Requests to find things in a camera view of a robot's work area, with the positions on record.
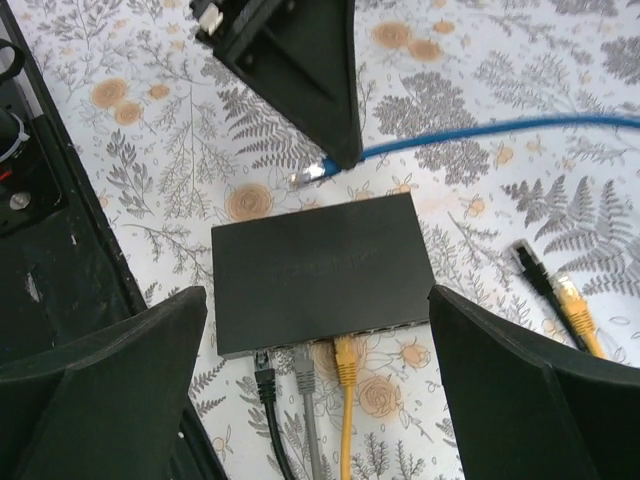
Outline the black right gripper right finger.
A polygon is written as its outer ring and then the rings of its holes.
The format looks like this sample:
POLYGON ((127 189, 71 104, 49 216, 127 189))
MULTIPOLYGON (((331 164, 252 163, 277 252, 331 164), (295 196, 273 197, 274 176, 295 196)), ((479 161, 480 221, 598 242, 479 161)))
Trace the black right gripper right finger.
POLYGON ((429 294, 441 380, 468 479, 636 479, 639 371, 429 294))

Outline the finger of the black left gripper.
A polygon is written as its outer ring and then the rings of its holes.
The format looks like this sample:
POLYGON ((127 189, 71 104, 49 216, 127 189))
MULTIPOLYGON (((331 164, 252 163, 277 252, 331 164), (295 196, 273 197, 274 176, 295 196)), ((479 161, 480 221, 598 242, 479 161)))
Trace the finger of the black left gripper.
POLYGON ((280 1, 236 64, 243 83, 339 167, 360 160, 352 1, 280 1))

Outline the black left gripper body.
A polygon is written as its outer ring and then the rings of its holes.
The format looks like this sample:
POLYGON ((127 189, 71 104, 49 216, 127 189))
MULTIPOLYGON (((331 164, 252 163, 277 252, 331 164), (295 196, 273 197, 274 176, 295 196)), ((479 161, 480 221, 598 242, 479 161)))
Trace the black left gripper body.
POLYGON ((279 0, 193 0, 196 39, 225 64, 236 64, 280 7, 279 0))

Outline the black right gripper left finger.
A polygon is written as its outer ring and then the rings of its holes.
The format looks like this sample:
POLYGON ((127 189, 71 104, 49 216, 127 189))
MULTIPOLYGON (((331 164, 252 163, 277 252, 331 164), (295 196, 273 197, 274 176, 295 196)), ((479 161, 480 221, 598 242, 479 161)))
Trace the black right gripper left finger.
POLYGON ((162 479, 207 316, 189 287, 1 368, 4 479, 162 479))

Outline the black network switch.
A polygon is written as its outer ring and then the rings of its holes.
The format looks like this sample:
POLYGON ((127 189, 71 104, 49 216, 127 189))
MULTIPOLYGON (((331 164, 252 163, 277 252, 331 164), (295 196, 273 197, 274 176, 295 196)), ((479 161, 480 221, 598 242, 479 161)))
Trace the black network switch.
POLYGON ((215 226, 211 243, 224 358, 429 317, 435 278, 408 193, 215 226))

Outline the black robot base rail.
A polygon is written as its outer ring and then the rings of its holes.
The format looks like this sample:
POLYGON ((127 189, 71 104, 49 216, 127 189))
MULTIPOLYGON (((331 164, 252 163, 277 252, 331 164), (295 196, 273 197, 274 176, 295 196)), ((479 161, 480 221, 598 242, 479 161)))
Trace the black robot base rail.
MULTIPOLYGON (((8 4, 1 7, 1 368, 148 306, 8 4)), ((187 402, 162 479, 225 471, 187 402)))

